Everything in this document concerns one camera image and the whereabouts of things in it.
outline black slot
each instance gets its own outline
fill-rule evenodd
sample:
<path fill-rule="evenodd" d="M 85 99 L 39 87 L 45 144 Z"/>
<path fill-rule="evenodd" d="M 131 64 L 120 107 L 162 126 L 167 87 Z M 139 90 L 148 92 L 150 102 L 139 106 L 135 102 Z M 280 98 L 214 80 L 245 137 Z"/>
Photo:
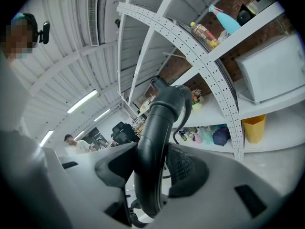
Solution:
<path fill-rule="evenodd" d="M 76 165 L 78 165 L 78 164 L 77 164 L 76 162 L 72 161 L 72 162 L 68 162 L 68 163 L 61 164 L 61 165 L 62 165 L 62 167 L 63 167 L 64 169 L 68 169 L 68 168 L 71 168 L 71 167 L 76 166 Z"/>
<path fill-rule="evenodd" d="M 235 191 L 242 199 L 253 218 L 258 216 L 267 208 L 248 185 L 235 187 Z"/>

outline white wall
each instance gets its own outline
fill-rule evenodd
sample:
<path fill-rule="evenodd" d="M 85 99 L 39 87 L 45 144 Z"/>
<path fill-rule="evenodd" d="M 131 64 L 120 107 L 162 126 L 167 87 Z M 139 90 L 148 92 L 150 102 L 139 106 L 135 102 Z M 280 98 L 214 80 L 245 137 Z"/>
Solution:
<path fill-rule="evenodd" d="M 96 128 L 100 131 L 103 137 L 106 138 L 107 141 L 112 141 L 112 129 L 121 121 L 123 123 L 132 124 L 132 118 L 126 113 L 125 109 L 118 110 L 103 122 L 98 124 Z"/>

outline white t-shirt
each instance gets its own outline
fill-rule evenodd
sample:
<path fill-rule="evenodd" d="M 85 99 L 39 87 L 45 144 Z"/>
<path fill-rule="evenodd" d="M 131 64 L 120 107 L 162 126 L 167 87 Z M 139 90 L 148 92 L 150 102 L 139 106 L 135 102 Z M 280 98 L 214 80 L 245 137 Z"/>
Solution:
<path fill-rule="evenodd" d="M 84 154 L 89 152 L 90 144 L 84 140 L 77 141 L 77 145 L 74 150 L 77 154 Z"/>

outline person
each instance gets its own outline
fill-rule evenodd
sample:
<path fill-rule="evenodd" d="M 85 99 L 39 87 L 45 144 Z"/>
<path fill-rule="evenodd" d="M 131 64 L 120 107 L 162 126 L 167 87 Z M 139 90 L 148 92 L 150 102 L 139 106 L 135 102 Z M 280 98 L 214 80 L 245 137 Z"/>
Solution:
<path fill-rule="evenodd" d="M 77 154 L 84 154 L 84 153 L 88 153 L 88 152 L 94 152 L 96 151 L 95 148 L 93 148 L 92 146 L 90 146 L 89 143 L 87 143 L 84 140 L 80 140 L 80 141 L 75 141 L 73 136 L 70 134 L 67 134 L 65 136 L 64 141 L 69 144 L 70 146 L 74 146 L 74 151 Z"/>
<path fill-rule="evenodd" d="M 11 24 L 0 36 L 2 55 L 10 63 L 26 57 L 35 47 L 38 38 L 38 25 L 34 15 L 17 13 Z"/>

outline ceiling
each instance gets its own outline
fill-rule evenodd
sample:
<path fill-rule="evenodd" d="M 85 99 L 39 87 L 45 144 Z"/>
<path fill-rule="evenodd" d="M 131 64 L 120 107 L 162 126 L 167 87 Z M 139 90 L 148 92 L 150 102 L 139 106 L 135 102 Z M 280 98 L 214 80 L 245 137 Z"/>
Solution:
<path fill-rule="evenodd" d="M 91 46 L 88 0 L 28 0 L 21 9 L 35 16 L 39 30 L 45 21 L 51 23 L 49 43 L 38 43 L 27 58 L 12 63 L 13 71 L 32 94 L 23 119 L 38 143 L 49 130 L 54 130 L 45 146 L 66 146 L 66 134 L 89 132 L 97 125 L 96 117 L 111 109 L 102 121 L 121 107 L 117 93 L 118 28 L 114 23 L 119 17 L 119 1 L 122 0 L 99 0 L 97 47 Z M 67 113 L 94 89 L 98 97 Z"/>

